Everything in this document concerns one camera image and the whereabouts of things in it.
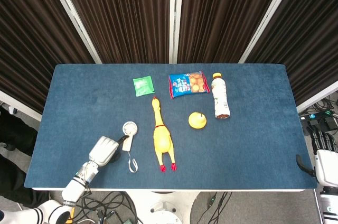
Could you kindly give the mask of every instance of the lanyard strap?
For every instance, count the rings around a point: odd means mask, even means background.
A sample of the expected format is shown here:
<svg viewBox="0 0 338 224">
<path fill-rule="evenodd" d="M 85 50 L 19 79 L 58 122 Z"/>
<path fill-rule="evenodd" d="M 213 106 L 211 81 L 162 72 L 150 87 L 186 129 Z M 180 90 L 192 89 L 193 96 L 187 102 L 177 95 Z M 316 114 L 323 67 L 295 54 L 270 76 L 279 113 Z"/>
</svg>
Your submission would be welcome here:
<svg viewBox="0 0 338 224">
<path fill-rule="evenodd" d="M 132 169 L 132 166 L 131 166 L 131 164 L 130 164 L 130 159 L 132 158 L 132 157 L 130 156 L 130 151 L 128 151 L 128 154 L 129 154 L 129 161 L 128 161 L 129 170 L 130 170 L 130 172 L 132 172 L 132 173 L 136 173 L 137 170 L 138 170 L 137 162 L 136 162 L 136 160 L 133 158 L 133 165 L 134 165 L 134 167 L 135 167 L 135 170 L 133 170 L 133 169 Z"/>
</svg>

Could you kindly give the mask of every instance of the snack bag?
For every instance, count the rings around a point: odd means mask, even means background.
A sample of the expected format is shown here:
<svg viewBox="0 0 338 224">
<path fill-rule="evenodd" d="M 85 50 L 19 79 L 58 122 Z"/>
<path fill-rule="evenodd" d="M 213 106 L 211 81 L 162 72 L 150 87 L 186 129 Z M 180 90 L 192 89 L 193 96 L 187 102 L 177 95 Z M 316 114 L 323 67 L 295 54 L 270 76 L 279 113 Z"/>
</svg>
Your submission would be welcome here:
<svg viewBox="0 0 338 224">
<path fill-rule="evenodd" d="M 169 75 L 169 91 L 171 98 L 177 96 L 209 93 L 210 89 L 202 71 Z"/>
</svg>

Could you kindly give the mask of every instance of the brown curtain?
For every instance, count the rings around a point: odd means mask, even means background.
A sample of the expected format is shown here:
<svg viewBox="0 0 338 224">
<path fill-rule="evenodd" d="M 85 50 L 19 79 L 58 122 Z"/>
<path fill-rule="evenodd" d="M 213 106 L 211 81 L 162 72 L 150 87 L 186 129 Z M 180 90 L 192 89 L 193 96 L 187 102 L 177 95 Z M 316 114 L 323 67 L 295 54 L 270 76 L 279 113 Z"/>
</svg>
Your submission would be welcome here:
<svg viewBox="0 0 338 224">
<path fill-rule="evenodd" d="M 271 0 L 182 0 L 179 63 L 237 63 Z"/>
<path fill-rule="evenodd" d="M 168 63 L 170 0 L 72 0 L 103 63 Z"/>
<path fill-rule="evenodd" d="M 0 90 L 43 111 L 56 64 L 93 63 L 59 0 L 0 0 Z"/>
<path fill-rule="evenodd" d="M 338 0 L 283 0 L 246 62 L 285 64 L 297 104 L 338 81 Z"/>
</svg>

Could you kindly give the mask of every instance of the plastic bottle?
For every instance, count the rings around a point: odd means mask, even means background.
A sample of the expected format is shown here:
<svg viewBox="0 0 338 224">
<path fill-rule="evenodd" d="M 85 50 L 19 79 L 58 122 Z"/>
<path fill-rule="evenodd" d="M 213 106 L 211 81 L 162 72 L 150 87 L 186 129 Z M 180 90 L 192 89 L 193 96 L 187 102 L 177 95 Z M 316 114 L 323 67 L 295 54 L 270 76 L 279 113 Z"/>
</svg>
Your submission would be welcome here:
<svg viewBox="0 0 338 224">
<path fill-rule="evenodd" d="M 222 79 L 222 74 L 219 72 L 214 73 L 212 78 L 211 88 L 215 102 L 215 117 L 228 118 L 230 116 L 230 109 L 227 101 L 226 82 Z"/>
</svg>

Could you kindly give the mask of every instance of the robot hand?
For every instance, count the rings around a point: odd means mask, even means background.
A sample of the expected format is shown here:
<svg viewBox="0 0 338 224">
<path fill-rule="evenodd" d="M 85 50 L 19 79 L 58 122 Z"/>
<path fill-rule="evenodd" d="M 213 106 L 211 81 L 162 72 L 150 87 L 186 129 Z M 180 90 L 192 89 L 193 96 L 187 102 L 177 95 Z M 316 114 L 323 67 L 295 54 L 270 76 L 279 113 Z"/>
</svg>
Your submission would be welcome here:
<svg viewBox="0 0 338 224">
<path fill-rule="evenodd" d="M 299 155 L 296 161 L 299 168 L 316 177 L 323 191 L 321 203 L 325 224 L 338 223 L 338 147 L 335 139 L 329 133 L 319 130 L 316 126 L 307 127 L 310 133 L 315 169 L 306 167 Z"/>
<path fill-rule="evenodd" d="M 0 224 L 65 224 L 70 211 L 88 188 L 88 184 L 98 173 L 98 167 L 106 165 L 113 157 L 118 146 L 126 139 L 122 137 L 118 142 L 102 136 L 89 153 L 89 161 L 83 164 L 73 179 L 62 192 L 63 204 L 49 200 L 38 208 L 20 212 L 0 210 Z"/>
</svg>

